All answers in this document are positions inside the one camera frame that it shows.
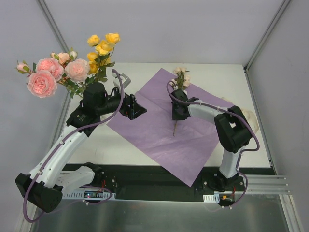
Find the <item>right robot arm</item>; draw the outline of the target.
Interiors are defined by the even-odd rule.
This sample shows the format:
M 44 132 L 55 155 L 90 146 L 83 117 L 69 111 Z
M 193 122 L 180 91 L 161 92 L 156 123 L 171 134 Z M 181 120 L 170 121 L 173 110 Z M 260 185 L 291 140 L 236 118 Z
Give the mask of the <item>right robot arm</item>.
M 188 98 L 180 89 L 169 94 L 172 100 L 172 119 L 186 120 L 189 117 L 203 119 L 216 128 L 224 148 L 222 163 L 216 176 L 210 178 L 208 187 L 224 192 L 232 188 L 239 176 L 238 168 L 242 151 L 253 137 L 253 132 L 241 109 L 237 106 L 219 108 L 204 103 L 198 98 Z

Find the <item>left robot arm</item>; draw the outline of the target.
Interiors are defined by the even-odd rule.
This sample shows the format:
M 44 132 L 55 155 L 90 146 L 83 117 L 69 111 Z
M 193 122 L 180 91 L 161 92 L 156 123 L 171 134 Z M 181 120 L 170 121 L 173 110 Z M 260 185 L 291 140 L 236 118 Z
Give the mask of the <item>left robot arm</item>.
M 90 162 L 64 176 L 60 176 L 60 172 L 99 125 L 102 115 L 120 112 L 122 116 L 134 120 L 146 111 L 137 103 L 135 95 L 123 93 L 119 87 L 114 87 L 108 95 L 102 83 L 90 84 L 48 154 L 29 174 L 17 176 L 15 182 L 24 200 L 50 213 L 57 208 L 64 195 L 77 188 L 84 185 L 99 187 L 102 170 Z

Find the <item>pink and purple wrapping paper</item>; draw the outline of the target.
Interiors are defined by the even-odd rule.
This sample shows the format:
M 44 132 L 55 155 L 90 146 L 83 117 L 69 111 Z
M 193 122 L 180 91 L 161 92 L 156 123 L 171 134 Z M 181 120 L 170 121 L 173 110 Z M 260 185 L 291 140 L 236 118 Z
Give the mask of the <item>pink and purple wrapping paper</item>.
M 174 123 L 166 84 L 174 74 L 160 69 L 138 92 L 137 102 L 147 109 L 134 120 L 118 113 L 107 124 L 136 148 L 188 186 L 192 186 L 219 143 L 216 127 L 190 117 Z

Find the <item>peach flower bunch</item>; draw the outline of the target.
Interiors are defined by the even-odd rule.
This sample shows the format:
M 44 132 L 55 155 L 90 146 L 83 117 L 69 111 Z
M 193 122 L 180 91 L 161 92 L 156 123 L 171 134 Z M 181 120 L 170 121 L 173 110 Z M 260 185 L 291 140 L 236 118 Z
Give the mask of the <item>peach flower bunch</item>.
M 175 77 L 169 81 L 172 87 L 170 93 L 171 100 L 176 100 L 179 103 L 188 101 L 186 89 L 191 85 L 189 71 L 185 67 L 176 67 L 173 71 Z M 174 120 L 173 136 L 175 136 L 177 123 L 179 120 Z

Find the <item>pink flower stem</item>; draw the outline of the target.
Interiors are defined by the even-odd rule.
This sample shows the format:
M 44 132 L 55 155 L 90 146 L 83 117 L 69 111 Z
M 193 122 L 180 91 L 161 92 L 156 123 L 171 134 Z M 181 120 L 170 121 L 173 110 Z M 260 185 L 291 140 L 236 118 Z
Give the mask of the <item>pink flower stem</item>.
M 53 96 L 58 85 L 61 85 L 73 98 L 75 95 L 82 97 L 90 67 L 84 59 L 76 58 L 61 65 L 56 59 L 49 57 L 40 59 L 33 67 L 25 61 L 19 62 L 15 69 L 27 76 L 27 88 L 33 95 L 39 98 Z

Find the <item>yellow flower bunch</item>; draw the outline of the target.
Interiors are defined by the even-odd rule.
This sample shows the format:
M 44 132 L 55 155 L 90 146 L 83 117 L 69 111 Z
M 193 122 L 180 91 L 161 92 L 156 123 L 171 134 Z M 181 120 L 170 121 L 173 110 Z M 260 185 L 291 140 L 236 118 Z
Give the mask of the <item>yellow flower bunch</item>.
M 86 79 L 86 83 L 107 81 L 107 68 L 111 68 L 115 64 L 115 62 L 112 62 L 111 56 L 120 40 L 119 33 L 107 33 L 105 39 L 94 34 L 87 39 L 87 44 L 95 51 L 87 54 L 90 67 L 88 74 L 90 76 Z

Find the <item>cream ribbon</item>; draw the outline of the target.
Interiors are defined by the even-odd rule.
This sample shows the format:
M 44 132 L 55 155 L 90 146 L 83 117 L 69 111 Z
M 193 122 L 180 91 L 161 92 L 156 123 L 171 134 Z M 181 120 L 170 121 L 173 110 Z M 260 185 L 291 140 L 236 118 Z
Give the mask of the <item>cream ribbon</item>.
M 253 130 L 254 134 L 257 134 L 259 131 L 259 124 L 256 115 L 253 113 L 253 111 L 240 108 L 242 113 L 244 114 L 248 124 L 250 125 L 251 129 Z

